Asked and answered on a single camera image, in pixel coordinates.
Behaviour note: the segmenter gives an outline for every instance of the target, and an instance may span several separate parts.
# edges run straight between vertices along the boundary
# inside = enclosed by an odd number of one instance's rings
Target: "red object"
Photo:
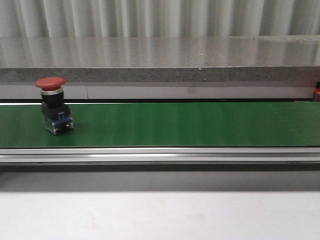
[[[313,98],[314,102],[320,102],[320,87],[315,89],[315,94]]]
[[[62,77],[45,77],[35,82],[35,86],[42,88],[43,91],[55,91],[58,90],[61,85],[66,82]]]

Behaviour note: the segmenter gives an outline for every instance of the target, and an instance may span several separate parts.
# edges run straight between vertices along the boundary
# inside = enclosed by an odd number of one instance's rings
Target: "green conveyor belt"
[[[0,106],[0,148],[320,146],[319,102],[70,104],[53,135],[40,105]]]

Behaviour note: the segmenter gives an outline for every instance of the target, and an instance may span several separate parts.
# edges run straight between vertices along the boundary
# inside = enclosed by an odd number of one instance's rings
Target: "transparent switch base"
[[[54,135],[74,129],[74,120],[71,115],[66,117],[63,121],[52,121],[50,118],[44,116],[44,122],[45,128]]]

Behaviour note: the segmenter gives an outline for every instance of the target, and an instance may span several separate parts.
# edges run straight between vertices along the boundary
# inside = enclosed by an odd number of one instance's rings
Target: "aluminum rail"
[[[320,147],[3,148],[3,163],[320,163]]]

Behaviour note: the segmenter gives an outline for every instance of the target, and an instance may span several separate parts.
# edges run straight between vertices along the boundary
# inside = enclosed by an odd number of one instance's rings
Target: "corrugated wall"
[[[0,0],[0,37],[316,35],[320,0]]]

